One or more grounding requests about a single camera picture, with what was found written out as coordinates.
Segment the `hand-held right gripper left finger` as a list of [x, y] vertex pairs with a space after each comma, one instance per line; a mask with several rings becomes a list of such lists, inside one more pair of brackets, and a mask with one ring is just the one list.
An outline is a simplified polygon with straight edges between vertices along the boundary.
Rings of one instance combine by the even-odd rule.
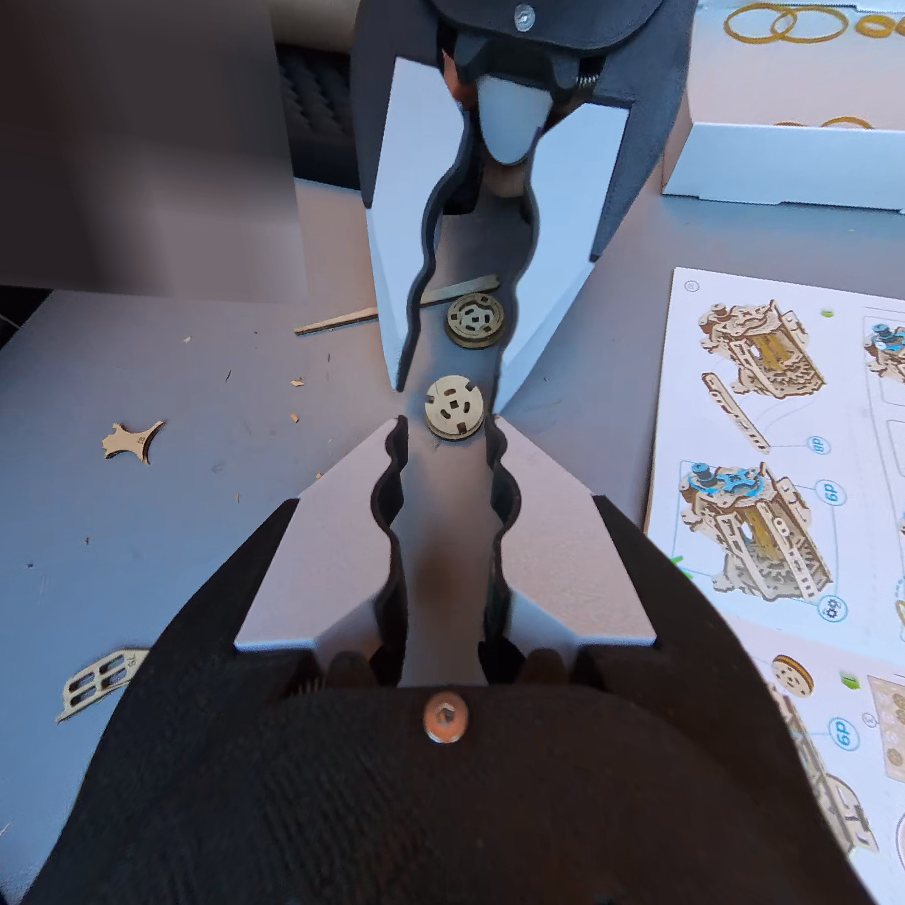
[[239, 651], [312, 650], [323, 670], [342, 651], [396, 686], [407, 634], [404, 575], [391, 530], [403, 504], [404, 416], [382, 424], [300, 493], [251, 608]]

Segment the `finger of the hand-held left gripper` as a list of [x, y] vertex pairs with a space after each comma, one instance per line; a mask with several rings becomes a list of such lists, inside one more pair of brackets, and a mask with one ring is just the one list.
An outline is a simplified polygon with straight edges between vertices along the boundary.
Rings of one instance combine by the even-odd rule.
[[527, 172], [534, 243], [515, 288], [495, 413], [522, 386], [592, 272], [592, 251], [629, 111], [586, 103], [540, 136]]
[[436, 268], [436, 228], [470, 154], [469, 115], [436, 68], [397, 58], [367, 210], [387, 371], [401, 392], [419, 332], [422, 293]]

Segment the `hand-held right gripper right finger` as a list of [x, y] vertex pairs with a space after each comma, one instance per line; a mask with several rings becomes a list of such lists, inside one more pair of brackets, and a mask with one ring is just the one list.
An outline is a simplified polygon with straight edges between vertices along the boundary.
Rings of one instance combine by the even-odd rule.
[[537, 649], [569, 670], [586, 645], [650, 646], [655, 632], [592, 492], [504, 418], [486, 425], [494, 537], [481, 667], [509, 683]]

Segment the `notched wooden disc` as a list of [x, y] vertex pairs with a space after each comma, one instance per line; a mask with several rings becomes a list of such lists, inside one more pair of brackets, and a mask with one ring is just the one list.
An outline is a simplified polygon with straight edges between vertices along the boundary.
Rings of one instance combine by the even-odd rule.
[[446, 376], [438, 378], [427, 392], [426, 408], [458, 409], [464, 413], [484, 414], [484, 405], [480, 388], [469, 378], [463, 376]]

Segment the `grey desk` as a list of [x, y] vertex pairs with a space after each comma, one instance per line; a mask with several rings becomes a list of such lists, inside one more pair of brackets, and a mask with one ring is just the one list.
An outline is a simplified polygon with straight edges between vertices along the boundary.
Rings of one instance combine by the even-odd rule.
[[[497, 521], [483, 435], [441, 444], [424, 390], [489, 393], [494, 350], [422, 315], [404, 394], [376, 323], [296, 337], [374, 303], [356, 192], [297, 181], [306, 282], [287, 305], [54, 292], [2, 349], [2, 891], [22, 899], [65, 824], [112, 693], [61, 724], [64, 681], [150, 647], [273, 510], [380, 424], [410, 423], [406, 683], [477, 683]], [[504, 416], [642, 524], [676, 267], [903, 297], [903, 216], [662, 197], [654, 174]], [[303, 378], [304, 387], [290, 380]], [[104, 458], [112, 425], [165, 421], [149, 465]]]

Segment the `tapered wooden stick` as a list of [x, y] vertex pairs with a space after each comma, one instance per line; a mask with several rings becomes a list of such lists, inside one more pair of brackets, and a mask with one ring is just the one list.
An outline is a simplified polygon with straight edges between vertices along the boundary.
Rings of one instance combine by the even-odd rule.
[[[487, 274], [475, 279], [457, 282], [439, 288], [424, 290], [420, 306], [432, 307], [476, 291], [488, 292], [499, 288], [501, 280], [498, 274]], [[360, 311], [339, 315], [323, 321], [313, 322], [293, 330], [295, 336], [306, 336], [331, 329], [353, 325], [378, 319], [378, 308], [371, 307]]]

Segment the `black quilted cushion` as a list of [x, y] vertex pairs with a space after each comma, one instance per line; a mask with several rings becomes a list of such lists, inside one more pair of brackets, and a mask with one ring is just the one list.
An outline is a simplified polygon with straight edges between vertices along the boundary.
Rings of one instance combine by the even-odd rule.
[[276, 45], [292, 173], [359, 190], [347, 54]]

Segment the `thick wooden wheel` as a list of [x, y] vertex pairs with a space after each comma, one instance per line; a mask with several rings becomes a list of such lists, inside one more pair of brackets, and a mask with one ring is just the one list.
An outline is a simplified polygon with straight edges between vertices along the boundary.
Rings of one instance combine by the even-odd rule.
[[451, 340], [465, 348], [485, 348], [498, 342], [503, 334], [505, 314], [492, 294], [474, 291], [461, 296], [446, 314], [446, 332]]

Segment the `group of rubber bands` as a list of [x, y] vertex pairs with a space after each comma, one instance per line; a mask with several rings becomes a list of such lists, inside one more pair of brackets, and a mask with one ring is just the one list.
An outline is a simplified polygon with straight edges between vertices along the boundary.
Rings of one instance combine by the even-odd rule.
[[903, 12], [755, 2], [727, 15], [716, 119], [903, 130]]

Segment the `white cardboard box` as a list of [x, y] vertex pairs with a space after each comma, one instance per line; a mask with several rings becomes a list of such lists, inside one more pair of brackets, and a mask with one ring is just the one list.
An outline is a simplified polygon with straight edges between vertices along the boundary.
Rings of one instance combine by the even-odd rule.
[[[755, 2], [699, 2], [680, 113], [663, 156], [665, 195], [758, 205], [797, 203], [904, 209], [903, 130], [734, 123], [716, 119], [719, 90], [708, 84], [727, 58], [719, 46], [727, 15]], [[822, 4], [903, 12], [903, 2]]]

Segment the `star-shaped wooden scrap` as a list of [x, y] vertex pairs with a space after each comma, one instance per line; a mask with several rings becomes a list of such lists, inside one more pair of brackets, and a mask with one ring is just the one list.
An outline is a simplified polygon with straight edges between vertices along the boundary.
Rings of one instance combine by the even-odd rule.
[[148, 447], [164, 425], [165, 421], [157, 421], [145, 430], [132, 432], [123, 424], [113, 424], [112, 432], [101, 441], [104, 458], [110, 459], [124, 452], [133, 453], [142, 463], [149, 465]]

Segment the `slotted wooden scrap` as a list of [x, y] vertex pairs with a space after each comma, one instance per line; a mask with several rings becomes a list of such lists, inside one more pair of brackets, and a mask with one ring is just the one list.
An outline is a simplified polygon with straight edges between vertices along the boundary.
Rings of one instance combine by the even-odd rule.
[[71, 676], [62, 689], [62, 712], [55, 723], [72, 718], [91, 704], [127, 685], [142, 662], [148, 649], [119, 649]]

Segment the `instruction booklet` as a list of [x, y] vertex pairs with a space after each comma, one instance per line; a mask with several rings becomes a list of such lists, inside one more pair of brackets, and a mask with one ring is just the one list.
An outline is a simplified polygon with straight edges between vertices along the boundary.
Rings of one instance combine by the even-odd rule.
[[903, 903], [903, 302], [678, 268], [647, 533], [775, 694], [835, 837]]

